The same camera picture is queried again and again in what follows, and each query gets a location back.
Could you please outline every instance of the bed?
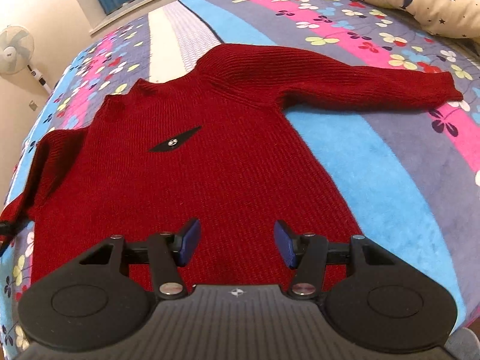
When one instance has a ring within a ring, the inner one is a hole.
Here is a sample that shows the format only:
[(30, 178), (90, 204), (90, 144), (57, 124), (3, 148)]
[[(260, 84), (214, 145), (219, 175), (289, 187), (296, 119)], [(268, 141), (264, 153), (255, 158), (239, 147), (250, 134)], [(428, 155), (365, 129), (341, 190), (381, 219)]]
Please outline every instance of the bed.
[[(6, 203), (22, 192), (35, 146), (48, 131), (88, 125), (105, 95), (127, 92), (138, 78), (180, 77), (221, 43), (286, 45), (351, 65), (450, 71), (464, 100), (428, 112), (337, 114), (297, 106), (286, 117), (363, 233), (446, 287), (457, 303), (455, 327), (465, 326), (480, 315), (480, 72), (468, 50), (398, 15), (358, 0), (179, 0), (135, 19), (67, 67), (25, 140)], [(35, 225), (26, 222), (1, 259), (1, 336), (9, 359), (28, 346), (17, 303), (30, 285), (34, 240)]]

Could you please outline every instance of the ribbed knit sweater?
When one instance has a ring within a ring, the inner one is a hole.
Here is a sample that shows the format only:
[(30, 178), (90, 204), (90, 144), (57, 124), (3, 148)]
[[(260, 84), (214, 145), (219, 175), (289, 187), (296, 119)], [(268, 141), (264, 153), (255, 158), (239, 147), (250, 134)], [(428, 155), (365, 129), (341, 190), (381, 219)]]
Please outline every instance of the ribbed knit sweater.
[(24, 193), (1, 219), (35, 221), (34, 281), (111, 234), (144, 240), (196, 217), (202, 239), (181, 270), (188, 285), (285, 284), (291, 273), (275, 248), (275, 220), (332, 242), (361, 231), (282, 110), (297, 102), (426, 110), (461, 99), (447, 72), (219, 45), (179, 79), (141, 79), (129, 93), (107, 96), (90, 126), (45, 135)]

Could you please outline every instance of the beige wall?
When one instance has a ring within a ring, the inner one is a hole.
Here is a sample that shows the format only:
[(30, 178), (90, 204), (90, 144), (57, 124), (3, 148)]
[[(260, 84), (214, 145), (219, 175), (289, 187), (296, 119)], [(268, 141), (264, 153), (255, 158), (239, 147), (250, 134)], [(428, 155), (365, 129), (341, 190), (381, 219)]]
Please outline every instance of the beige wall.
[[(32, 63), (51, 87), (71, 60), (92, 43), (91, 25), (76, 0), (0, 0), (0, 30), (8, 25), (21, 25), (32, 33)], [(0, 77), (0, 204), (22, 141), (46, 99), (45, 91), (26, 69)], [(31, 100), (39, 105), (36, 112), (28, 106)]]

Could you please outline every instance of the cream stripe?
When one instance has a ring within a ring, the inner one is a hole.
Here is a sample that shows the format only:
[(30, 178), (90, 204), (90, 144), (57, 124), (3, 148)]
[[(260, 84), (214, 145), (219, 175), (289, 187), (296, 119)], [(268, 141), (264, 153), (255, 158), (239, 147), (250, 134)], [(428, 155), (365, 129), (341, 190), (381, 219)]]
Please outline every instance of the cream stripe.
[(177, 37), (163, 8), (148, 14), (150, 26), (150, 82), (166, 83), (187, 72)]

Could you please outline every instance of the white electric fan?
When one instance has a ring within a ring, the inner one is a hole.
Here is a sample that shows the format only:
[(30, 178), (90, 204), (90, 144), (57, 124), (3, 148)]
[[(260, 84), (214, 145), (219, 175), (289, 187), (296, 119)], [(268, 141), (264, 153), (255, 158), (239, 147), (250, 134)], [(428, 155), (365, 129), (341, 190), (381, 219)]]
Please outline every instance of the white electric fan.
[(23, 27), (9, 26), (0, 32), (0, 74), (15, 74), (28, 68), (48, 94), (52, 92), (42, 74), (30, 64), (33, 36)]

